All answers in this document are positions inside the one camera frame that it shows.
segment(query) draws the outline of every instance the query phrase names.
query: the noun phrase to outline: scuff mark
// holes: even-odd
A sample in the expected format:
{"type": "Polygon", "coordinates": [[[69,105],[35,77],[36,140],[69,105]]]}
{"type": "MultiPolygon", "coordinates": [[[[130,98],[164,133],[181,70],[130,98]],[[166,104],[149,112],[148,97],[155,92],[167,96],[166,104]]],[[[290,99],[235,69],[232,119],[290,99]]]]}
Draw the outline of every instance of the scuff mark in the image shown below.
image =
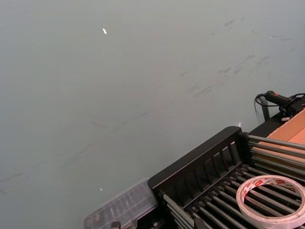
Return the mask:
{"type": "Polygon", "coordinates": [[[284,37],[284,36],[285,36],[285,34],[272,35],[272,36],[271,36],[271,39],[272,39],[272,38],[284,37]]]}
{"type": "Polygon", "coordinates": [[[193,98],[196,98],[196,97],[198,97],[198,96],[200,96],[200,95],[206,95],[207,93],[209,93],[209,92],[211,91],[211,89],[212,89],[216,84],[217,84],[217,83],[214,83],[214,84],[212,84],[212,85],[210,85],[210,86],[204,88],[204,89],[201,90],[199,93],[195,94],[195,95],[193,96],[193,98]]]}
{"type": "Polygon", "coordinates": [[[283,38],[282,41],[287,42],[287,41],[291,41],[292,38],[283,38]]]}
{"type": "Polygon", "coordinates": [[[257,62],[256,68],[260,68],[262,65],[267,64],[268,61],[269,61],[269,56],[265,56],[265,57],[261,58],[261,59],[259,60],[259,62],[257,62]]]}
{"type": "Polygon", "coordinates": [[[193,91],[199,90],[201,88],[201,85],[199,83],[196,83],[195,85],[193,85],[189,90],[188,93],[191,93],[193,91]]]}
{"type": "Polygon", "coordinates": [[[220,70],[220,71],[218,71],[218,73],[227,73],[230,70],[231,70],[231,67],[227,68],[227,69],[224,69],[224,70],[220,70]]]}
{"type": "Polygon", "coordinates": [[[292,53],[292,52],[295,52],[296,51],[296,48],[292,48],[288,53],[292,53]]]}
{"type": "Polygon", "coordinates": [[[234,68],[234,70],[233,70],[233,74],[234,75],[236,75],[236,74],[238,74],[241,70],[243,69],[243,67],[236,67],[236,68],[234,68]]]}
{"type": "Polygon", "coordinates": [[[222,86],[224,86],[224,85],[225,85],[225,82],[224,82],[224,81],[220,81],[220,82],[217,84],[216,89],[218,89],[218,88],[220,88],[220,87],[222,87],[222,86]]]}
{"type": "Polygon", "coordinates": [[[55,172],[55,174],[61,172],[64,170],[65,167],[68,167],[69,165],[73,164],[74,162],[76,162],[80,156],[82,154],[84,154],[92,145],[94,142],[91,142],[90,144],[88,144],[84,149],[82,149],[80,152],[78,152],[77,154],[69,157],[68,159],[66,159],[64,161],[64,163],[62,164],[62,166],[60,166],[60,168],[55,172]]]}
{"type": "Polygon", "coordinates": [[[228,21],[227,23],[224,24],[225,27],[230,27],[234,23],[234,20],[228,21]]]}
{"type": "Polygon", "coordinates": [[[262,67],[263,65],[266,65],[268,62],[269,62],[269,56],[260,58],[259,61],[256,63],[256,66],[250,70],[248,75],[255,73],[258,69],[260,69],[260,67],[262,67]]]}
{"type": "Polygon", "coordinates": [[[108,128],[108,127],[106,127],[106,126],[104,126],[104,125],[101,125],[101,124],[98,124],[98,123],[96,123],[96,122],[91,122],[93,125],[95,125],[95,126],[98,126],[98,127],[102,127],[102,128],[108,128]]]}
{"type": "Polygon", "coordinates": [[[5,178],[5,179],[0,180],[0,182],[10,181],[10,180],[12,180],[12,179],[14,179],[14,178],[17,178],[17,177],[20,177],[20,176],[22,176],[22,175],[23,175],[23,173],[17,173],[17,174],[15,174],[15,175],[13,175],[13,176],[10,176],[10,177],[7,177],[7,178],[5,178]]]}
{"type": "Polygon", "coordinates": [[[144,112],[143,114],[140,115],[140,117],[148,115],[150,112],[154,111],[155,109],[151,109],[149,111],[144,112]]]}
{"type": "Polygon", "coordinates": [[[188,73],[188,71],[183,72],[183,73],[180,74],[180,76],[181,76],[181,77],[184,77],[184,75],[187,74],[187,73],[188,73]]]}
{"type": "Polygon", "coordinates": [[[253,59],[254,57],[254,54],[248,55],[243,61],[241,61],[236,67],[233,68],[233,74],[238,74],[243,69],[243,64],[253,59]]]}
{"type": "Polygon", "coordinates": [[[172,100],[169,101],[165,106],[161,107],[161,108],[159,109],[159,111],[164,110],[166,107],[172,105],[174,102],[175,102],[175,99],[172,99],[172,100]]]}

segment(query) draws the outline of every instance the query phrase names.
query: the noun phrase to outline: white tape roll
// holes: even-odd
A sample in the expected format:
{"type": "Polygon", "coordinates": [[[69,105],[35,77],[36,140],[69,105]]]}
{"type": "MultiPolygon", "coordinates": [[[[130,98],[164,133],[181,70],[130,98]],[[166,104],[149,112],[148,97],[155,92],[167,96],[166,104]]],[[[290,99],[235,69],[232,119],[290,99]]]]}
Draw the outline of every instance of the white tape roll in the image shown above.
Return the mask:
{"type": "Polygon", "coordinates": [[[241,213],[252,223],[266,229],[293,229],[305,223],[305,189],[302,185],[292,179],[264,175],[257,176],[245,181],[237,190],[236,200],[241,213]],[[289,188],[293,192],[299,193],[302,198],[300,208],[293,214],[282,217],[258,216],[250,208],[246,208],[244,198],[247,193],[261,185],[281,185],[289,188]]]}

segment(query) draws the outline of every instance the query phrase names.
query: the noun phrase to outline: black plastic frame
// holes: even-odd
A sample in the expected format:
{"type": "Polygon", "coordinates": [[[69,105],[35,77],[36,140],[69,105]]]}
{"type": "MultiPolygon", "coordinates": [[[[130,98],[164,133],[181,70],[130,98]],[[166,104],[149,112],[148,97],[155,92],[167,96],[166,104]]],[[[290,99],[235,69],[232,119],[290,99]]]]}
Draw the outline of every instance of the black plastic frame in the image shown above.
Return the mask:
{"type": "Polygon", "coordinates": [[[217,133],[215,136],[202,143],[200,146],[153,176],[148,180],[148,186],[152,189],[156,196],[160,196],[162,193],[167,193],[170,188],[174,188],[176,193],[179,191],[177,183],[184,181],[184,187],[191,196],[191,201],[185,203],[183,201],[177,201],[183,208],[193,203],[197,197],[208,191],[212,186],[220,182],[225,176],[230,174],[235,168],[239,167],[243,163],[243,139],[240,137],[242,133],[241,128],[236,126],[230,126],[217,133]],[[235,146],[239,155],[239,160],[234,156],[232,147],[235,146]],[[223,149],[228,147],[230,155],[233,161],[232,166],[226,166],[223,156],[223,149]],[[221,159],[224,163],[225,172],[220,173],[218,170],[218,164],[215,162],[215,156],[220,153],[221,159]],[[209,187],[206,189],[200,189],[200,193],[192,195],[186,182],[188,174],[194,172],[197,168],[202,167],[208,161],[212,161],[215,168],[217,179],[209,180],[209,187]]]}

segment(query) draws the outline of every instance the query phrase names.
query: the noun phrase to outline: black cable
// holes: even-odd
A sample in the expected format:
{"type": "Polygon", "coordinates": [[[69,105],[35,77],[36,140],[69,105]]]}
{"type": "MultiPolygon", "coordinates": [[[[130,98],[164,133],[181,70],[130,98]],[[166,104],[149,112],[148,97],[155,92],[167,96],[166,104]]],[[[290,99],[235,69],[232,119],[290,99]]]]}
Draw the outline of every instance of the black cable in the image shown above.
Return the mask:
{"type": "Polygon", "coordinates": [[[262,94],[258,94],[258,95],[254,98],[254,110],[255,110],[255,112],[257,112],[255,103],[258,103],[258,104],[260,104],[261,106],[279,106],[279,105],[265,105],[265,104],[262,104],[261,102],[259,102],[259,101],[257,100],[257,99],[259,99],[260,97],[265,97],[265,96],[266,96],[266,93],[262,93],[262,94]]]}
{"type": "MultiPolygon", "coordinates": [[[[286,108],[287,106],[291,105],[292,103],[294,103],[296,100],[300,99],[298,96],[299,95],[305,95],[305,93],[298,93],[298,94],[294,94],[292,96],[289,97],[289,102],[283,106],[283,107],[280,107],[280,110],[281,108],[286,108]]],[[[270,107],[270,106],[279,106],[279,105],[265,105],[265,104],[262,104],[261,102],[259,102],[257,99],[259,99],[260,97],[265,97],[266,96],[266,93],[262,93],[262,94],[258,94],[255,99],[254,99],[254,109],[255,109],[255,112],[257,112],[256,110],[256,106],[255,106],[255,103],[258,103],[260,104],[261,106],[267,106],[267,107],[270,107]]]]}

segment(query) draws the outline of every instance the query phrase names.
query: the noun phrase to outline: metal rod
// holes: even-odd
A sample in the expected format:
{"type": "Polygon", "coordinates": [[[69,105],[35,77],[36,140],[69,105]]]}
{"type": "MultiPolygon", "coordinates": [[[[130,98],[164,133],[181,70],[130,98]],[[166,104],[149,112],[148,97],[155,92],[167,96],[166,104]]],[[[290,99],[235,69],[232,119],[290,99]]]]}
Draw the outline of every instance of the metal rod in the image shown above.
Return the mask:
{"type": "Polygon", "coordinates": [[[301,145],[301,144],[297,144],[297,143],[285,142],[285,141],[270,139],[270,138],[266,138],[266,137],[258,137],[258,136],[254,136],[254,135],[248,135],[248,138],[253,139],[253,140],[258,140],[261,142],[268,142],[268,143],[272,143],[272,144],[276,144],[276,145],[280,145],[280,146],[288,146],[288,147],[295,148],[295,149],[304,149],[305,150],[305,145],[301,145]]]}
{"type": "Polygon", "coordinates": [[[294,159],[288,159],[288,158],[286,158],[286,157],[274,155],[274,154],[271,154],[271,153],[268,153],[268,152],[264,152],[264,151],[261,151],[261,150],[258,150],[258,149],[250,149],[250,152],[251,152],[251,153],[254,153],[254,154],[259,154],[259,155],[263,155],[263,156],[268,156],[268,157],[271,157],[271,158],[275,158],[275,159],[278,159],[278,160],[282,160],[282,161],[285,161],[285,162],[294,164],[294,165],[296,165],[296,166],[302,166],[302,167],[304,167],[304,163],[299,162],[299,161],[294,160],[294,159]]]}
{"type": "Polygon", "coordinates": [[[233,198],[232,196],[226,194],[225,192],[220,191],[219,194],[220,194],[221,196],[223,196],[224,198],[226,198],[227,200],[231,201],[232,203],[237,204],[236,199],[233,198]]]}
{"type": "Polygon", "coordinates": [[[245,196],[245,200],[249,201],[251,204],[257,206],[258,208],[262,209],[263,211],[269,212],[273,216],[276,216],[276,217],[283,216],[278,211],[266,206],[265,204],[260,203],[259,201],[255,200],[255,199],[252,199],[251,197],[245,196]]]}
{"type": "MultiPolygon", "coordinates": [[[[243,178],[241,176],[238,176],[237,179],[242,181],[242,182],[245,182],[247,180],[247,179],[245,179],[245,178],[243,178]]],[[[259,187],[257,187],[257,189],[259,189],[261,191],[264,191],[264,192],[268,193],[269,195],[272,195],[272,196],[275,196],[277,198],[280,198],[280,199],[282,199],[282,200],[284,200],[284,201],[286,201],[286,202],[288,202],[290,204],[293,204],[295,206],[298,206],[298,207],[301,206],[301,204],[299,202],[295,201],[294,199],[291,199],[291,198],[289,198],[289,197],[287,197],[285,195],[282,195],[282,194],[280,194],[278,192],[275,192],[275,191],[273,191],[273,190],[271,190],[271,189],[269,189],[267,187],[259,186],[259,187]]]]}
{"type": "Polygon", "coordinates": [[[288,212],[289,214],[295,212],[293,209],[285,206],[284,204],[281,204],[281,203],[279,203],[279,202],[277,202],[277,201],[275,201],[275,200],[273,200],[273,199],[271,199],[271,198],[269,198],[269,197],[267,197],[267,196],[265,196],[265,195],[263,195],[261,193],[258,193],[258,192],[254,191],[254,190],[250,190],[250,193],[252,193],[256,197],[258,197],[258,198],[260,198],[260,199],[262,199],[264,201],[269,202],[270,204],[272,204],[272,205],[274,205],[274,206],[276,206],[278,208],[281,208],[282,210],[288,212]]]}
{"type": "Polygon", "coordinates": [[[286,149],[280,149],[280,148],[276,148],[276,147],[272,147],[272,146],[265,146],[265,145],[254,143],[254,142],[249,142],[249,145],[257,147],[257,148],[261,148],[261,149],[275,151],[275,152],[286,154],[286,155],[291,155],[291,156],[297,156],[297,157],[305,158],[305,154],[304,153],[300,153],[300,152],[290,151],[290,150],[286,150],[286,149]]]}
{"type": "Polygon", "coordinates": [[[194,227],[194,220],[179,206],[176,204],[175,201],[173,201],[171,198],[169,198],[168,195],[164,194],[163,199],[169,203],[169,205],[179,213],[192,227],[194,227]]]}
{"type": "MultiPolygon", "coordinates": [[[[201,217],[198,216],[196,212],[193,212],[192,215],[193,215],[195,218],[201,219],[201,217]]],[[[213,229],[209,224],[207,224],[207,222],[204,221],[204,224],[205,224],[205,226],[206,226],[208,229],[213,229]]]]}
{"type": "Polygon", "coordinates": [[[258,161],[258,162],[263,162],[263,163],[266,163],[266,164],[269,164],[269,165],[272,165],[272,166],[275,166],[275,167],[278,167],[278,168],[288,169],[292,172],[299,173],[300,175],[305,176],[305,171],[302,171],[302,170],[297,169],[297,168],[293,168],[293,167],[290,167],[290,166],[284,166],[282,164],[279,164],[279,163],[276,163],[276,162],[273,162],[273,161],[269,161],[269,160],[265,160],[265,159],[262,159],[262,158],[259,158],[259,157],[256,157],[256,156],[253,156],[252,160],[253,161],[258,161]]]}
{"type": "MultiPolygon", "coordinates": [[[[224,202],[223,200],[219,199],[218,197],[214,197],[214,200],[215,200],[218,204],[220,204],[222,207],[224,207],[225,209],[227,209],[228,211],[233,212],[233,213],[236,214],[239,218],[242,218],[243,220],[245,220],[245,221],[248,222],[248,219],[246,219],[246,218],[244,217],[244,215],[243,215],[240,211],[238,211],[238,210],[236,210],[235,208],[231,207],[230,205],[228,205],[226,202],[224,202]]],[[[252,224],[251,222],[249,222],[249,223],[250,223],[252,226],[256,227],[257,229],[263,229],[263,228],[261,228],[261,227],[255,225],[255,224],[252,224]]]]}
{"type": "Polygon", "coordinates": [[[243,225],[241,225],[239,222],[237,222],[235,219],[233,219],[232,217],[230,217],[228,214],[226,214],[224,211],[220,210],[217,206],[215,206],[214,204],[207,202],[206,203],[207,206],[209,206],[211,209],[213,209],[214,211],[216,211],[218,214],[220,214],[222,217],[224,217],[227,221],[229,221],[230,223],[234,224],[236,227],[240,228],[240,229],[247,229],[245,228],[243,225]]]}
{"type": "Polygon", "coordinates": [[[222,229],[229,229],[226,225],[224,225],[220,220],[218,220],[215,216],[213,216],[210,212],[208,212],[204,208],[200,207],[199,210],[205,216],[207,216],[211,221],[213,221],[217,226],[221,227],[222,229]]]}
{"type": "Polygon", "coordinates": [[[167,205],[167,207],[171,210],[172,216],[174,216],[175,219],[179,220],[181,225],[184,225],[188,229],[193,229],[193,227],[190,224],[188,224],[186,220],[183,217],[181,217],[181,215],[179,215],[179,213],[175,209],[172,208],[172,206],[167,205]]]}
{"type": "Polygon", "coordinates": [[[273,191],[273,190],[271,190],[271,189],[269,189],[269,188],[260,186],[260,187],[259,187],[259,190],[262,190],[262,191],[268,193],[269,195],[272,195],[272,196],[275,196],[275,197],[277,197],[277,198],[280,198],[280,199],[282,199],[282,200],[284,200],[284,201],[286,201],[286,202],[288,202],[288,203],[290,203],[290,204],[293,204],[293,205],[295,205],[295,206],[297,206],[297,207],[301,206],[301,203],[295,201],[294,199],[291,199],[291,198],[289,198],[289,197],[287,197],[287,196],[285,196],[285,195],[282,195],[282,194],[280,194],[280,193],[278,193],[278,192],[275,192],[275,191],[273,191]]]}
{"type": "MultiPolygon", "coordinates": [[[[241,176],[238,176],[237,179],[240,180],[240,181],[242,181],[242,182],[245,182],[245,181],[246,181],[246,179],[243,178],[243,177],[241,177],[241,176]]],[[[278,192],[275,192],[275,191],[273,191],[273,190],[271,190],[271,189],[269,189],[269,188],[267,188],[267,187],[259,186],[259,187],[257,187],[257,189],[259,189],[259,190],[261,190],[261,191],[264,191],[264,192],[266,192],[266,193],[268,193],[268,194],[270,194],[270,195],[272,195],[272,196],[275,196],[275,197],[277,197],[277,198],[279,198],[279,199],[281,199],[281,200],[284,200],[284,201],[286,201],[286,202],[288,202],[288,203],[290,203],[290,204],[293,204],[293,205],[295,205],[295,206],[298,206],[298,207],[301,206],[301,204],[300,204],[299,202],[295,201],[294,199],[291,199],[291,198],[289,198],[289,197],[287,197],[287,196],[285,196],[285,195],[282,195],[282,194],[280,194],[280,193],[278,193],[278,192]]],[[[252,193],[252,194],[254,194],[254,195],[258,196],[258,197],[260,197],[260,195],[262,195],[261,199],[264,199],[263,197],[266,197],[265,195],[260,194],[260,193],[254,191],[254,190],[250,190],[250,193],[252,193]]],[[[279,208],[282,208],[282,209],[286,208],[285,205],[283,205],[283,206],[278,206],[277,204],[280,204],[280,203],[276,202],[274,205],[277,206],[277,207],[279,207],[279,208]]],[[[287,212],[288,212],[288,213],[291,213],[290,211],[294,212],[293,209],[288,208],[288,209],[287,209],[287,212]]]]}
{"type": "Polygon", "coordinates": [[[272,171],[272,172],[274,172],[274,173],[278,173],[278,174],[280,174],[280,175],[283,175],[284,177],[289,177],[289,178],[291,178],[291,179],[293,179],[293,180],[298,180],[298,181],[301,181],[301,182],[304,182],[304,183],[305,183],[305,180],[304,180],[304,179],[301,179],[301,178],[299,178],[299,177],[295,177],[295,176],[292,176],[292,175],[290,175],[290,174],[283,173],[283,172],[281,172],[281,171],[278,171],[278,170],[273,169],[273,168],[269,168],[269,167],[267,167],[267,166],[264,166],[264,165],[261,165],[261,164],[258,164],[258,163],[255,163],[254,165],[257,166],[257,167],[263,168],[263,169],[270,170],[270,171],[272,171]]]}
{"type": "Polygon", "coordinates": [[[182,228],[182,229],[184,228],[184,229],[185,229],[185,227],[182,226],[182,225],[179,223],[178,220],[174,219],[174,221],[175,221],[175,223],[178,225],[179,228],[182,228]]]}
{"type": "MultiPolygon", "coordinates": [[[[254,164],[255,166],[258,166],[258,167],[262,167],[262,168],[268,168],[268,167],[265,167],[265,166],[261,166],[260,164],[258,164],[258,163],[255,163],[254,164]]],[[[284,191],[284,192],[286,192],[286,193],[289,193],[289,194],[291,194],[291,195],[294,195],[296,198],[301,198],[301,196],[300,196],[300,194],[298,194],[298,193],[295,193],[295,192],[293,192],[293,191],[291,191],[291,190],[289,190],[289,189],[287,189],[287,188],[285,188],[285,187],[283,187],[283,186],[280,186],[280,185],[277,185],[277,186],[273,186],[274,188],[276,188],[276,189],[279,189],[279,190],[281,190],[281,191],[284,191]]]]}

